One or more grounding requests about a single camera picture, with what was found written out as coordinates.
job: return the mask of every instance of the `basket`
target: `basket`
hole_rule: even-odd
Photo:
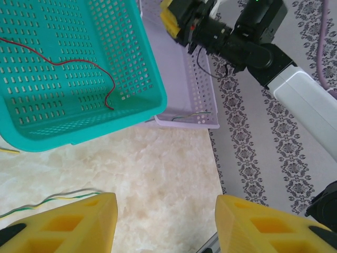
[[[154,121],[146,124],[154,126],[156,122],[158,126],[163,127],[219,128],[212,77],[203,72],[196,63],[199,48],[193,55],[189,55],[186,48],[169,36],[160,18],[161,0],[137,2],[142,10],[145,30],[167,93],[166,110],[156,115]],[[199,55],[199,63],[210,73],[209,61],[204,50]],[[199,112],[209,114],[172,121],[175,117]]]
[[[54,67],[19,46],[0,42],[1,136],[25,151],[78,144],[163,112],[167,98],[134,0],[2,1],[0,37],[30,46],[52,61],[85,59],[109,71],[72,63]]]

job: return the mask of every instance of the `lavender plastic basket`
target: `lavender plastic basket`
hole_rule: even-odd
[[[193,55],[189,55],[186,48],[175,43],[168,35],[160,19],[161,0],[137,0],[137,3],[167,93],[166,110],[145,125],[219,128],[212,78],[196,64],[199,49],[197,48]],[[210,71],[204,50],[199,56],[199,63]],[[211,113],[172,121],[174,117],[196,112]]]

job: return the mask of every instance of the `teal plastic basket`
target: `teal plastic basket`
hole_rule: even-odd
[[[146,121],[166,94],[135,0],[3,0],[0,37],[1,136],[25,151],[78,144]]]

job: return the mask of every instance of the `floor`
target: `floor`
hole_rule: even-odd
[[[0,140],[0,147],[8,147]],[[43,153],[0,153],[0,213],[61,191],[115,192],[113,252],[196,252],[215,232],[221,194],[207,130],[135,126]],[[0,228],[69,203],[52,201],[0,220]]]
[[[285,0],[288,14],[274,43],[317,78],[315,59],[321,0]],[[233,27],[246,1],[227,1],[218,18]],[[337,1],[329,1],[324,72],[337,87]],[[223,76],[225,61],[210,66]],[[337,164],[307,130],[247,72],[213,79],[220,129],[210,137],[222,190],[250,201],[298,214],[329,183]]]

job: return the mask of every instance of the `yellow 3d printed part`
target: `yellow 3d printed part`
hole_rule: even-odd
[[[221,253],[337,252],[309,229],[324,225],[228,195],[217,198],[215,222]]]
[[[165,29],[171,35],[171,37],[177,38],[178,33],[180,32],[181,29],[178,26],[177,19],[168,9],[171,2],[172,0],[164,0],[160,4],[161,9],[163,10],[160,14],[160,18],[162,19]]]
[[[110,253],[117,223],[116,195],[102,193],[11,226],[23,223],[26,227],[2,246],[0,240],[0,253]]]

